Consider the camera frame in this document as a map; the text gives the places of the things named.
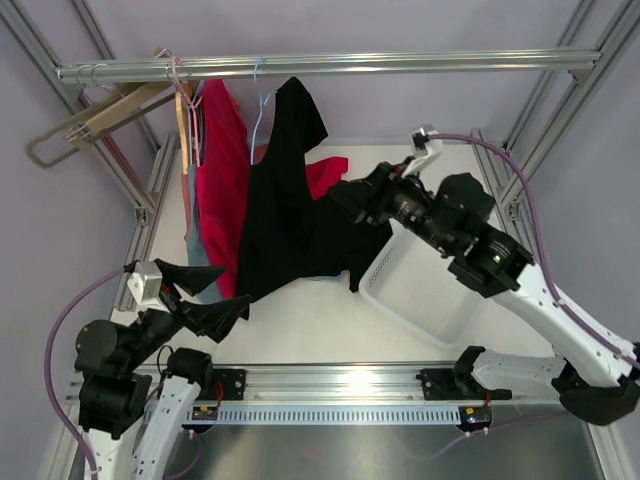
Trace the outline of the light blue wire hanger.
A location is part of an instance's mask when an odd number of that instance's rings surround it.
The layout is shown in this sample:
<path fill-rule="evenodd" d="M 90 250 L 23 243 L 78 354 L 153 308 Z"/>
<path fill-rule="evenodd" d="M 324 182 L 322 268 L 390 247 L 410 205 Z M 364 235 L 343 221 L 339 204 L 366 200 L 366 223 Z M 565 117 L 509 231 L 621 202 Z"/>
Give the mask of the light blue wire hanger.
<path fill-rule="evenodd" d="M 257 98 L 258 98 L 258 115 L 257 118 L 255 120 L 252 132 L 251 132 L 251 137 L 250 137 L 250 165 L 253 166 L 255 164 L 255 151 L 256 151 L 256 139 L 257 139 L 257 134 L 263 119 L 263 115 L 264 115 L 264 109 L 266 107 L 266 105 L 268 104 L 269 100 L 277 93 L 276 90 L 269 92 L 267 95 L 263 94 L 263 91 L 261 89 L 259 80 L 258 80 L 258 73 L 260 68 L 266 64 L 266 58 L 265 57 L 259 57 L 253 67 L 253 72 L 252 72 L 252 81 L 253 81 L 253 85 L 255 87 L 256 93 L 257 93 Z"/>

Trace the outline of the black t shirt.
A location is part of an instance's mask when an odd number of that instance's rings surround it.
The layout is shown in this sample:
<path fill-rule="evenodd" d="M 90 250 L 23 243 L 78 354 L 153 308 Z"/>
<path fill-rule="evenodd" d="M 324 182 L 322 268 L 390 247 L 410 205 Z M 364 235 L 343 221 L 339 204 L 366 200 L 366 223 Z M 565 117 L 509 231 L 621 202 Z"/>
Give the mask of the black t shirt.
<path fill-rule="evenodd" d="M 392 236 L 390 223 L 355 223 L 329 195 L 313 199 L 306 154 L 328 135 L 303 83 L 289 78 L 276 93 L 266 153 L 250 169 L 236 293 L 258 301 L 299 278 L 349 274 L 357 292 L 364 273 Z"/>

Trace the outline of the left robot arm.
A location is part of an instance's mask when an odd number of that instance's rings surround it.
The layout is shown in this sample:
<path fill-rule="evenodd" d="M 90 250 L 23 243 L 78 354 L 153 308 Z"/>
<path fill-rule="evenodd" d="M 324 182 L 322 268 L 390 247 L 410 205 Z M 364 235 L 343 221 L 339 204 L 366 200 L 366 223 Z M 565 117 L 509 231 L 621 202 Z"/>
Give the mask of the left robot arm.
<path fill-rule="evenodd" d="M 246 372 L 217 367 L 210 354 L 186 347 L 169 355 L 158 382 L 139 368 L 183 329 L 220 343 L 247 316 L 252 299 L 242 295 L 211 304 L 191 302 L 218 280 L 222 267 L 156 259 L 134 261 L 124 271 L 142 310 L 128 325 L 95 320 L 79 332 L 79 425 L 89 440 L 90 474 L 160 479 L 194 403 L 211 403 L 204 417 L 217 420 L 223 402 L 243 400 Z"/>

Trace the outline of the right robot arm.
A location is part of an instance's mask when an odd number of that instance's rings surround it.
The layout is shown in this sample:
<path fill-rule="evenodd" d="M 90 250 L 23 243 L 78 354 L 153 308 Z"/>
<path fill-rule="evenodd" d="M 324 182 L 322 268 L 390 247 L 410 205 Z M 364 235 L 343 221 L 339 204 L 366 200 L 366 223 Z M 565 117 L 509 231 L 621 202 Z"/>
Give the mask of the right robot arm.
<path fill-rule="evenodd" d="M 469 173 L 447 176 L 426 190 L 409 164 L 383 162 L 363 179 L 341 181 L 329 197 L 355 223 L 393 219 L 449 259 L 467 289 L 524 320 L 553 347 L 550 358 L 467 347 L 454 365 L 417 374 L 427 400 L 557 400 L 589 424 L 607 426 L 639 404 L 639 346 L 607 332 L 544 279 L 542 266 L 487 219 L 495 201 Z"/>

